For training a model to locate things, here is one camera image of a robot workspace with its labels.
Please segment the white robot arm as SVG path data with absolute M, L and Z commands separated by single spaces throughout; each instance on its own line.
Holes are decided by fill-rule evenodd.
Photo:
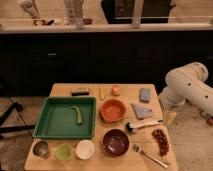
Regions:
M 208 69 L 200 62 L 189 63 L 166 74 L 166 87 L 159 94 L 166 126 L 172 123 L 186 100 L 197 105 L 206 120 L 213 120 L 213 87 L 205 83 L 207 78 Z

